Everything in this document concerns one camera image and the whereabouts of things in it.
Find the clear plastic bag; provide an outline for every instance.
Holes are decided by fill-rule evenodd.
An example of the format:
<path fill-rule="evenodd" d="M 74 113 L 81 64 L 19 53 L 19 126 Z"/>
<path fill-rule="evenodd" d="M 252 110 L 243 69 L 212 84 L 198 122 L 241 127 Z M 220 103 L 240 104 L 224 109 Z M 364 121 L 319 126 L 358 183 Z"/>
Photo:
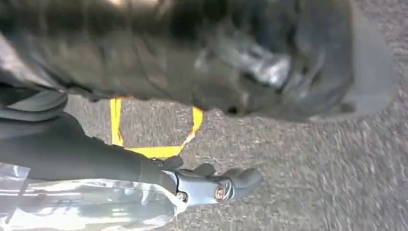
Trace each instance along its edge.
<path fill-rule="evenodd" d="M 0 192 L 9 172 L 1 172 Z M 7 231 L 144 231 L 166 225 L 186 204 L 165 188 L 148 183 L 91 179 L 29 182 L 26 189 L 0 197 L 0 228 Z M 10 199 L 14 207 L 3 208 Z"/>

